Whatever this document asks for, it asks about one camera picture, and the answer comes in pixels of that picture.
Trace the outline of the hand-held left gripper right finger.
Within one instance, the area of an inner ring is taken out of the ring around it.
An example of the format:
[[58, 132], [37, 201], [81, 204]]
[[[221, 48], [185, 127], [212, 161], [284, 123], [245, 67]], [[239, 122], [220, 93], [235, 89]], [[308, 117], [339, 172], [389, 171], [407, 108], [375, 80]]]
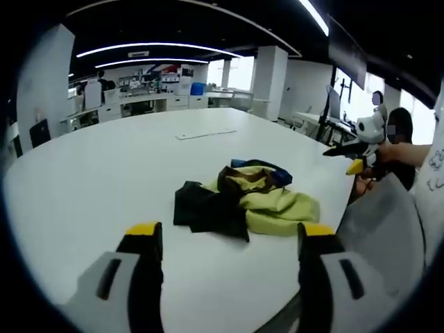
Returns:
[[395, 308], [382, 275], [335, 231], [298, 224], [298, 332], [376, 332]]

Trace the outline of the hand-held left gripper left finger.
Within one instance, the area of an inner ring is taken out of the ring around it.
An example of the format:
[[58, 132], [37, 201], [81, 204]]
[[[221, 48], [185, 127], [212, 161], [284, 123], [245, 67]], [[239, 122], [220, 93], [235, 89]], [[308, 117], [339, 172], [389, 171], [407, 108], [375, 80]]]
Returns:
[[162, 258], [162, 224], [134, 225], [79, 276], [63, 314], [81, 332], [163, 332]]

